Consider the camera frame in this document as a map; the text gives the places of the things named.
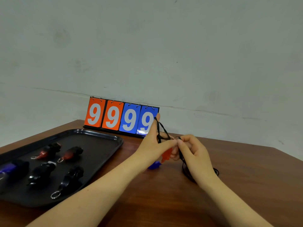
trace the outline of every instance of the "red whistle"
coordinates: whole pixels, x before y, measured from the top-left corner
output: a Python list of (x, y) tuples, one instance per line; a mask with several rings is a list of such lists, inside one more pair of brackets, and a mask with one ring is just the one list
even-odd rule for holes
[(165, 152), (162, 154), (161, 163), (164, 163), (165, 160), (169, 160), (171, 154), (172, 154), (172, 148), (169, 148), (167, 151), (165, 151)]

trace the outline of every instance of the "wooden table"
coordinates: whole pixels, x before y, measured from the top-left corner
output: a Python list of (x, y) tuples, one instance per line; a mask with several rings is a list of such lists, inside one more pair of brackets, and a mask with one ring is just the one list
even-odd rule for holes
[[(10, 151), (64, 130), (82, 128), (83, 120), (56, 127), (0, 148)], [(92, 182), (131, 156), (141, 139), (122, 136), (123, 146)], [(303, 226), (303, 162), (277, 149), (199, 138), (221, 180), (274, 226)], [(166, 161), (134, 179), (100, 226), (224, 226), (211, 199), (181, 170)], [(45, 212), (0, 202), (0, 226), (25, 226)]]

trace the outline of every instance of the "left hand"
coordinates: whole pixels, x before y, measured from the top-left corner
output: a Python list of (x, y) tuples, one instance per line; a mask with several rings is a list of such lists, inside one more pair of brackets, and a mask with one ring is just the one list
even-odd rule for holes
[[(160, 121), (160, 114), (157, 114), (157, 120)], [(149, 133), (142, 140), (137, 151), (134, 153), (136, 161), (139, 161), (142, 165), (142, 170), (146, 170), (151, 164), (153, 164), (166, 150), (175, 147), (177, 140), (167, 140), (162, 143), (157, 142), (157, 121), (154, 120)]]

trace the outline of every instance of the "hand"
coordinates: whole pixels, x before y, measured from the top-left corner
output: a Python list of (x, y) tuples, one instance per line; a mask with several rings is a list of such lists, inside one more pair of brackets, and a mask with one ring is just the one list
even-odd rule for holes
[[(160, 121), (160, 114), (157, 114), (157, 120)], [(157, 121), (154, 120), (149, 133), (142, 140), (137, 151), (134, 153), (135, 161), (138, 161), (141, 170), (146, 170), (153, 164), (166, 150), (177, 145), (176, 140), (167, 140), (163, 143), (157, 142)]]
[(195, 136), (183, 135), (181, 139), (177, 140), (177, 143), (192, 177), (201, 188), (204, 189), (218, 179), (212, 168), (207, 149)]

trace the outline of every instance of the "black tray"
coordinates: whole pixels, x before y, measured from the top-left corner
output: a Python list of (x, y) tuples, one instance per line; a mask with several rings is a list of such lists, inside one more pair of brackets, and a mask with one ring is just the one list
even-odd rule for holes
[[(31, 156), (39, 155), (44, 146), (54, 142), (62, 145), (61, 151), (58, 152), (54, 158), (47, 160), (31, 159)], [(0, 169), (13, 159), (21, 159), (29, 161), (29, 171), (26, 176), (14, 183), (6, 180), (2, 185), (0, 200), (13, 202), (26, 207), (39, 207), (59, 203), (85, 187), (93, 175), (122, 144), (123, 139), (118, 136), (85, 129), (72, 129), (3, 153), (0, 155)], [(64, 155), (65, 151), (73, 146), (81, 146), (83, 148), (84, 151), (79, 158), (57, 163), (57, 160)], [(47, 161), (57, 163), (56, 169), (51, 172), (48, 183), (41, 188), (26, 186), (33, 168)], [(51, 194), (57, 191), (64, 175), (68, 173), (70, 168), (76, 165), (84, 169), (84, 175), (79, 180), (82, 183), (81, 186), (74, 193), (60, 196), (57, 199), (51, 199)]]

